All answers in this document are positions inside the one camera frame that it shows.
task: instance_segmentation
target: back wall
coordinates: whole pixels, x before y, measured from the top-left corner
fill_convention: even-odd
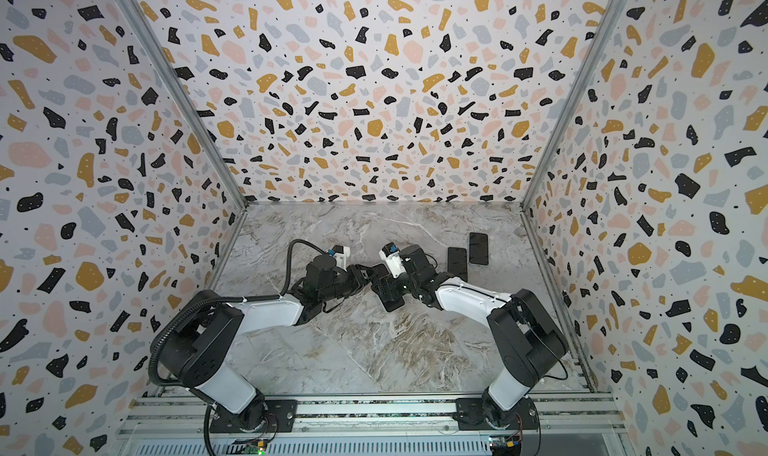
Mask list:
[[[512,201],[608,0],[137,0],[248,200]]]

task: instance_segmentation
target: terrazzo wallpaper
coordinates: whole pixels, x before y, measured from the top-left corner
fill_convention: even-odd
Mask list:
[[[107,454],[236,218],[112,0],[1,0],[0,454]]]
[[[768,454],[768,0],[629,0],[530,209],[638,454]]]
[[[519,199],[608,0],[137,0],[245,198]]]

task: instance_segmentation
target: robotic arm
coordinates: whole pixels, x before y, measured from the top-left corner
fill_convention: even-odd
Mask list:
[[[320,254],[306,265],[306,276],[291,286],[291,253],[298,242]],[[482,397],[485,421],[494,428],[513,423],[514,406],[568,351],[562,333],[528,290],[494,292],[451,273],[438,273],[418,245],[399,250],[389,243],[379,252],[383,264],[343,269],[349,254],[345,246],[326,252],[294,240],[281,294],[227,298],[211,290],[198,292],[152,342],[150,380],[160,386],[184,386],[215,405],[218,417],[231,426],[253,431],[264,423],[269,409],[264,395],[224,360],[234,337],[306,324],[321,311],[331,312],[335,306],[326,309],[330,300],[354,296],[369,283],[388,312],[403,306],[403,297],[411,294],[429,307],[458,312],[491,329],[504,361],[501,374]],[[520,324],[528,326],[526,332]],[[161,378],[159,363],[176,379]]]

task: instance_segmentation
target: metal corner post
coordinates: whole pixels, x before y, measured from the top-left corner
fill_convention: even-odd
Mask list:
[[[211,138],[208,137],[208,129],[206,129],[202,119],[192,105],[192,101],[181,86],[181,83],[176,77],[174,68],[170,66],[170,63],[165,58],[163,48],[160,46],[149,23],[144,19],[138,3],[136,0],[114,0],[114,2],[120,8],[120,11],[122,11],[123,16],[130,25],[134,35],[139,39],[142,48],[147,52],[148,58],[157,70],[165,87],[168,89],[171,99],[179,107],[182,116],[192,126],[192,131],[198,135],[197,140],[205,150],[208,161],[219,174],[222,184],[224,184],[224,187],[229,191],[232,200],[235,201],[235,204],[237,205],[237,209],[241,214],[244,213],[247,206],[245,198],[243,198],[243,195],[240,193],[240,189],[235,182],[235,179],[232,177],[232,173],[230,173],[221,154],[219,154],[216,144],[214,144]]]
[[[531,183],[525,191],[525,196],[523,196],[522,201],[523,211],[531,207],[531,204],[533,203],[536,189],[543,181],[544,175],[547,174],[546,168],[554,158],[555,151],[557,151],[563,138],[565,138],[565,131],[571,124],[571,119],[573,119],[573,115],[576,113],[576,108],[581,100],[581,96],[589,85],[592,73],[598,66],[600,55],[603,53],[603,49],[605,49],[610,36],[613,34],[616,21],[626,3],[627,0],[608,0],[605,15],[598,26],[598,30],[595,32],[594,42],[587,52],[587,57],[584,58],[584,62],[581,64],[581,68],[576,75],[576,81],[574,81],[573,86],[571,87],[571,92],[568,93],[568,96],[566,97],[563,112],[552,130],[552,137],[549,138],[549,141],[544,146],[542,158],[536,165],[533,177],[531,178]]]

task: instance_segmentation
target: white marble vein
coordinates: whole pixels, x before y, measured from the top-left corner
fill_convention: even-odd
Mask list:
[[[369,266],[389,241],[416,243],[445,268],[447,248],[466,247],[472,231],[488,234],[491,264],[470,265],[470,282],[497,291],[530,289],[556,318],[514,204],[252,206],[216,290],[251,296],[281,288],[286,246],[294,238],[322,248],[350,246],[349,262]],[[296,247],[293,281],[314,255]],[[480,392],[502,367],[490,331],[479,323],[409,296],[404,307],[387,313],[370,290],[308,325],[239,337],[227,360],[267,394]],[[534,390],[583,391],[581,366],[570,355],[564,362],[567,381],[545,379]]]

